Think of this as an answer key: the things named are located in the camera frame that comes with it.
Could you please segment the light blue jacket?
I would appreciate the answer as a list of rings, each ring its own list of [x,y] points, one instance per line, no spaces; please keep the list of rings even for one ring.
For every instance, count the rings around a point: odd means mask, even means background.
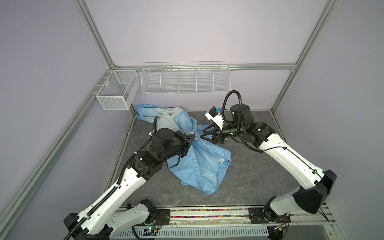
[[[232,164],[231,151],[201,139],[206,125],[199,125],[187,111],[180,107],[164,108],[153,105],[136,106],[139,120],[153,123],[158,117],[157,129],[168,128],[196,136],[185,157],[178,163],[177,157],[167,160],[170,171],[181,180],[182,185],[192,186],[206,195],[215,193]]]

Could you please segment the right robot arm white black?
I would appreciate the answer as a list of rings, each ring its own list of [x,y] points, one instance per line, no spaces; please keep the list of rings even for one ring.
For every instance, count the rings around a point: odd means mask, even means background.
[[[213,144],[223,144],[228,138],[238,137],[248,149],[272,157],[299,183],[296,190],[272,197],[263,208],[262,218],[274,223],[294,211],[318,213],[331,193],[337,175],[331,170],[324,171],[306,160],[268,124],[256,123],[247,105],[234,105],[230,112],[232,121],[225,121],[221,109],[210,108],[205,116],[212,121],[212,124],[203,129],[201,139]]]

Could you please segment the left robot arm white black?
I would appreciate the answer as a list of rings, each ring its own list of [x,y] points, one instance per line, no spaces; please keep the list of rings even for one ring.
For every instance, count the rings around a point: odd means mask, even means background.
[[[136,190],[173,157],[184,158],[195,139],[168,128],[153,130],[151,136],[125,162],[117,180],[89,207],[64,219],[66,240],[110,240],[116,234],[154,219],[157,207],[150,200],[120,214],[116,211]]]

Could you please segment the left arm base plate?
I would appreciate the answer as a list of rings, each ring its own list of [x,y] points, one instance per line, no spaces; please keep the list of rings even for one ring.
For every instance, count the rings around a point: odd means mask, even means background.
[[[171,220],[170,209],[159,209],[149,214],[148,218],[144,222],[144,225],[157,225],[157,226],[168,226]]]

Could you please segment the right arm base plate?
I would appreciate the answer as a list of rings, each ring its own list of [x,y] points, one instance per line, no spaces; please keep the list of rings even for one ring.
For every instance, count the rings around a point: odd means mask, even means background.
[[[288,224],[291,223],[289,214],[282,216],[276,215],[273,211],[262,207],[248,208],[249,219],[252,224]]]

